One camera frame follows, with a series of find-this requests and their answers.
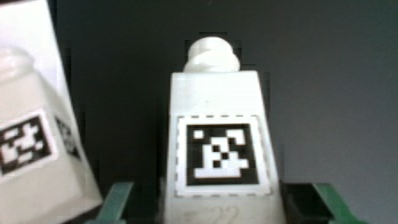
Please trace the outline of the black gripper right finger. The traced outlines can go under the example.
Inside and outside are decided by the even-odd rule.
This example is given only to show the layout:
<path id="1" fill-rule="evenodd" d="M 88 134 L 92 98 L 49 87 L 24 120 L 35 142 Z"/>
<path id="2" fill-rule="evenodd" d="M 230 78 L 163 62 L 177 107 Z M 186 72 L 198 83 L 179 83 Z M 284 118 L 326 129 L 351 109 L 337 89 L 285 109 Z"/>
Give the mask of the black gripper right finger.
<path id="1" fill-rule="evenodd" d="M 362 224 L 326 183 L 285 184 L 287 224 Z"/>

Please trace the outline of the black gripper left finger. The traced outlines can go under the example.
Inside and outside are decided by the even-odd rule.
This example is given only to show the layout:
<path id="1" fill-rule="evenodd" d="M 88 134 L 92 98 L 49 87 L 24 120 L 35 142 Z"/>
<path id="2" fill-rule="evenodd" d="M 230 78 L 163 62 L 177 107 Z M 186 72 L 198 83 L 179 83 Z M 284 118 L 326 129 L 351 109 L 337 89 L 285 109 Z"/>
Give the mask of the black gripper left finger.
<path id="1" fill-rule="evenodd" d="M 92 220 L 86 221 L 86 224 L 125 224 L 125 220 L 120 218 L 120 216 L 131 189 L 131 182 L 116 182 L 111 185 L 97 216 Z"/>

